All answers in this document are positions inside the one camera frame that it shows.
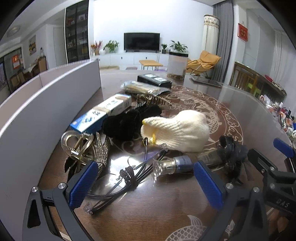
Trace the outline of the blue white medicine box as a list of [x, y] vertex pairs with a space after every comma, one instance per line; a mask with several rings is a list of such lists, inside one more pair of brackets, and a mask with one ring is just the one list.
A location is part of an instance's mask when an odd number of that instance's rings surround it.
[[70, 128], [79, 133], [91, 134], [99, 132], [103, 121], [107, 117], [121, 114], [131, 104], [132, 97], [130, 95], [115, 94], [74, 120], [70, 124]]

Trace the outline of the white tv cabinet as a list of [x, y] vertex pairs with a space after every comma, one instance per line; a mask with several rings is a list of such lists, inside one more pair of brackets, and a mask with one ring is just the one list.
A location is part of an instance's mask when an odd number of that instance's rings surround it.
[[91, 59], [98, 59], [100, 67], [118, 66], [119, 69], [126, 67], [141, 67], [140, 60], [153, 60], [168, 66], [169, 55], [161, 53], [109, 53], [91, 56]]

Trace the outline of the clear rhinestone hair claw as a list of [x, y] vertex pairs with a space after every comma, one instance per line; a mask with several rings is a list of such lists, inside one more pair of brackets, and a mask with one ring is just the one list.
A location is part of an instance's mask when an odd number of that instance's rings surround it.
[[89, 134], [70, 130], [63, 133], [60, 142], [68, 156], [64, 162], [64, 172], [68, 174], [67, 180], [79, 173], [90, 161], [97, 163], [98, 176], [107, 166], [111, 147], [109, 137], [102, 137], [98, 132]]

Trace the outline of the white knitted glove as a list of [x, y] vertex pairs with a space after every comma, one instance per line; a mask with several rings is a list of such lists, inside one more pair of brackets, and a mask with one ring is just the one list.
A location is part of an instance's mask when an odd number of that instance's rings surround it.
[[195, 110], [183, 110], [172, 118], [145, 118], [140, 134], [150, 144], [166, 144], [170, 150], [198, 153], [208, 141], [210, 130], [204, 114]]

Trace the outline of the black velvet scrunchie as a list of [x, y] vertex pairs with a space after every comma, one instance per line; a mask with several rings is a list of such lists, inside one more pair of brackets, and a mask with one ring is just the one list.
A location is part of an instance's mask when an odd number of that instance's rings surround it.
[[162, 110], [158, 105], [138, 104], [118, 115], [107, 117], [101, 126], [102, 132], [116, 144], [131, 141], [140, 132], [145, 118], [161, 116]]

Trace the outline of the black feather hair clip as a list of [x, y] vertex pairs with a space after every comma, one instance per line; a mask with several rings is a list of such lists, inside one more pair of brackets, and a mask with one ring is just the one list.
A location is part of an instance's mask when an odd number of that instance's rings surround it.
[[248, 148], [235, 141], [232, 136], [221, 136], [217, 145], [218, 156], [221, 158], [229, 182], [244, 183], [239, 179], [244, 167], [247, 181], [253, 181], [250, 173], [251, 163], [248, 161]]

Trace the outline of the gold pearl hair claw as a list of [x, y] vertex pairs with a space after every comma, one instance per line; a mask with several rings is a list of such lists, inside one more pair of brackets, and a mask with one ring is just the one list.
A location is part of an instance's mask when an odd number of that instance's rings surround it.
[[155, 96], [149, 93], [132, 93], [132, 97], [135, 98], [137, 105], [139, 104], [146, 104], [147, 106], [150, 105], [157, 105], [158, 107], [166, 107], [172, 106], [172, 102], [165, 97]]

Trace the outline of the clear glasses with cord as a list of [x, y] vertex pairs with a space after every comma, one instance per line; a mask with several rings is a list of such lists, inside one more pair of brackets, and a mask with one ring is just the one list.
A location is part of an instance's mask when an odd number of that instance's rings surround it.
[[92, 215], [126, 192], [135, 190], [152, 173], [154, 160], [161, 160], [168, 152], [166, 144], [150, 144], [144, 138], [137, 154], [123, 157], [123, 164], [111, 164], [86, 195], [83, 210]]

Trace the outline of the laptop on table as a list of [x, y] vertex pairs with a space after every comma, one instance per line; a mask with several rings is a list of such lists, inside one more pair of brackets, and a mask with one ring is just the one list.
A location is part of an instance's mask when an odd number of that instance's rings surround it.
[[220, 82], [210, 80], [210, 79], [207, 79], [207, 78], [203, 78], [203, 77], [199, 77], [199, 76], [191, 76], [190, 79], [194, 83], [209, 85], [209, 86], [218, 87], [218, 88], [222, 87], [222, 84]]

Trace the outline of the yellow lounge chair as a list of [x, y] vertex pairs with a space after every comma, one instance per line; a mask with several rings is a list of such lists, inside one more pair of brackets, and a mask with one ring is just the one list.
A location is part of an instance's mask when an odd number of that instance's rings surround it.
[[192, 75], [200, 75], [204, 73], [205, 75], [207, 75], [207, 72], [213, 69], [220, 59], [220, 56], [211, 54], [203, 50], [200, 54], [199, 59], [188, 60], [186, 73]]

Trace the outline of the white storage bin wall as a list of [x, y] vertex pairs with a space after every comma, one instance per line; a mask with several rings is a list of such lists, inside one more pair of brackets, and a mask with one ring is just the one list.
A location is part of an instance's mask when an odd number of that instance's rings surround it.
[[1, 222], [14, 240], [22, 238], [31, 188], [100, 86], [98, 61], [79, 61], [42, 72], [1, 104]]

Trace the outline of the bag of bamboo sticks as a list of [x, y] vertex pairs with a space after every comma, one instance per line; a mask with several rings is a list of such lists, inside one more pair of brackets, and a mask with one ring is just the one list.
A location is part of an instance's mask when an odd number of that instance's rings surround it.
[[125, 92], [135, 94], [160, 95], [162, 93], [171, 92], [169, 88], [154, 86], [147, 83], [132, 80], [124, 82], [120, 87]]

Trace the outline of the red wall decoration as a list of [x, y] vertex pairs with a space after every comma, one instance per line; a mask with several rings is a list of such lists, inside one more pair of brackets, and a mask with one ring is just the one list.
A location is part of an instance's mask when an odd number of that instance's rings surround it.
[[239, 37], [241, 40], [245, 42], [248, 41], [248, 29], [240, 23], [238, 23], [237, 37]]

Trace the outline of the small glass perfume bottle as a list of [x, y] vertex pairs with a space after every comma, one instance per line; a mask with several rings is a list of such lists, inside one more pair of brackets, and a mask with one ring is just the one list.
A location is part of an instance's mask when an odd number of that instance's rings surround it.
[[161, 160], [154, 159], [153, 172], [155, 177], [190, 172], [198, 161], [204, 162], [207, 166], [222, 164], [216, 150], [204, 153], [187, 153], [177, 157], [164, 157]]

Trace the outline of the black rectangular box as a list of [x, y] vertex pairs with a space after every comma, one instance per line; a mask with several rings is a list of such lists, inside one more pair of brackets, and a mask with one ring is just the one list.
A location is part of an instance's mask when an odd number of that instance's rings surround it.
[[143, 75], [138, 75], [137, 76], [137, 81], [158, 86], [158, 87], [164, 87], [164, 88], [169, 88], [171, 89], [172, 82], [170, 80], [167, 80], [166, 78], [154, 75], [152, 73], [148, 74], [143, 74]]

